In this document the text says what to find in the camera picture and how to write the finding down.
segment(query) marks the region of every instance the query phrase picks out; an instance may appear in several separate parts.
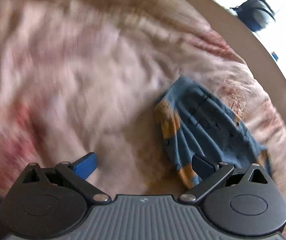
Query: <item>logo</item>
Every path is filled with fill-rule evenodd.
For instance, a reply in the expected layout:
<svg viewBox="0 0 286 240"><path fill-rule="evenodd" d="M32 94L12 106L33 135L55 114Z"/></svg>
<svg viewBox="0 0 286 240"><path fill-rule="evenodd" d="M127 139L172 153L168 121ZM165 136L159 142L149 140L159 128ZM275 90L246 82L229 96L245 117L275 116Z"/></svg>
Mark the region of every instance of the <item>logo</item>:
<svg viewBox="0 0 286 240"><path fill-rule="evenodd" d="M141 198L140 201L145 203L146 201L148 201L148 198Z"/></svg>

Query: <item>ribbed gray surface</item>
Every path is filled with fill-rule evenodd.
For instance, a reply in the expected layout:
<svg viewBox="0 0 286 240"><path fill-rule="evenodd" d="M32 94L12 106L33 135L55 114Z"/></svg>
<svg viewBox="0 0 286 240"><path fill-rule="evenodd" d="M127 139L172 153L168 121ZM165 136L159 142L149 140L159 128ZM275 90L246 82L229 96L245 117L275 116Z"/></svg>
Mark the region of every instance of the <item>ribbed gray surface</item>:
<svg viewBox="0 0 286 240"><path fill-rule="evenodd" d="M212 228L194 206L171 196L120 195L106 206L93 208L75 231L56 240L236 240ZM264 238L281 240L281 235ZM6 240L22 240L9 236Z"/></svg>

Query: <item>blue gripper pad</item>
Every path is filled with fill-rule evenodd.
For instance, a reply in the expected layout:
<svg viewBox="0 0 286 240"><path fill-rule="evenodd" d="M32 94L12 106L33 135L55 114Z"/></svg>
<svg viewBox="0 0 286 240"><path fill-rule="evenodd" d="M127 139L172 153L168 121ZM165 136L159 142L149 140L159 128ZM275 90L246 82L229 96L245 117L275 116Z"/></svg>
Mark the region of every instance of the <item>blue gripper pad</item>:
<svg viewBox="0 0 286 240"><path fill-rule="evenodd" d="M90 152L76 162L72 163L73 172L82 179L87 179L97 168L96 154Z"/></svg>
<svg viewBox="0 0 286 240"><path fill-rule="evenodd" d="M192 168L202 180L205 180L219 169L216 163L213 163L205 156L196 153L192 158Z"/></svg>

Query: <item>wall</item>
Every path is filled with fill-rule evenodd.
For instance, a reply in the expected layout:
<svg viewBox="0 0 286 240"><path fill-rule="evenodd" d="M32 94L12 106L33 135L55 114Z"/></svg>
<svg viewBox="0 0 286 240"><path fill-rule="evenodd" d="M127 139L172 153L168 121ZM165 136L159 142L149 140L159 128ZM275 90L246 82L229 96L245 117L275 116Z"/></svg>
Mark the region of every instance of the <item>wall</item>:
<svg viewBox="0 0 286 240"><path fill-rule="evenodd" d="M264 46L237 17L230 15L212 0L187 1L246 61L254 78L270 95L273 104L286 124L286 80Z"/></svg>

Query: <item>pink blanket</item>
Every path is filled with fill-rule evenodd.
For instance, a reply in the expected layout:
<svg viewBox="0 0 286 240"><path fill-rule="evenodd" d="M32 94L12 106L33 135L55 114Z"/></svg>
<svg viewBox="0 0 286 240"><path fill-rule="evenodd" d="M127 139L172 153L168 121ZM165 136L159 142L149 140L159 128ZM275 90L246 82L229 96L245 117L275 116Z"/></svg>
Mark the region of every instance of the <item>pink blanket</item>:
<svg viewBox="0 0 286 240"><path fill-rule="evenodd" d="M27 163L89 151L98 169L88 181L111 196L182 193L153 117L181 74L267 146L286 198L286 126L245 62L184 0L0 0L0 193Z"/></svg>

